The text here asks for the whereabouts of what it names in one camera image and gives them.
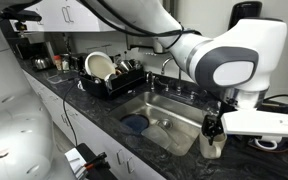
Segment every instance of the wall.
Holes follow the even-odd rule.
[[[178,2],[177,19],[185,26],[199,30],[204,36],[216,37],[227,30],[232,6],[242,0],[181,0]],[[282,19],[288,25],[288,1],[261,0],[263,3],[262,17]],[[107,53],[114,55],[126,50],[125,35],[119,32],[108,33],[72,33],[73,45],[78,52],[86,52],[88,47],[112,44]],[[168,55],[150,56],[133,49],[127,57],[142,60],[146,70],[160,73],[163,61]],[[175,63],[170,63],[166,75],[177,77]],[[185,74],[183,79],[190,80]],[[288,93],[288,36],[278,68],[272,74],[271,87],[267,95]]]

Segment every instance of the countertop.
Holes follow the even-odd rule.
[[[19,60],[19,63],[22,69],[62,98],[72,85],[72,82],[51,85],[47,78],[59,73],[55,68],[34,72],[30,62]],[[197,88],[192,83],[184,82],[184,85],[188,89]],[[288,179],[288,152],[278,154],[249,146],[242,148],[239,141],[229,137],[221,158],[208,160],[200,154],[198,138],[186,155],[175,156],[145,137],[134,135],[130,128],[109,117],[112,109],[150,91],[150,88],[143,84],[134,91],[114,100],[102,100],[74,87],[67,96],[67,102],[166,179]],[[156,93],[164,95],[158,88]],[[197,98],[191,105],[201,108],[208,100],[207,96]]]

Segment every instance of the stainless steel sink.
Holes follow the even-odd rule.
[[[177,156],[187,153],[203,122],[201,110],[151,92],[140,94],[110,112],[116,120],[129,114],[141,114],[148,118],[149,126],[165,131],[171,143],[163,148]]]

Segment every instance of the dish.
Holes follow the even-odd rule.
[[[93,52],[85,60],[85,70],[88,75],[104,79],[108,74],[115,74],[114,65],[105,53]]]

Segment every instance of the dish rack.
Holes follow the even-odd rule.
[[[113,99],[130,89],[135,88],[145,82],[144,69],[133,69],[127,73],[119,75],[116,79],[111,80],[112,89],[105,85],[105,81],[100,79],[100,83],[96,83],[92,76],[79,73],[79,78],[86,92],[98,98]]]

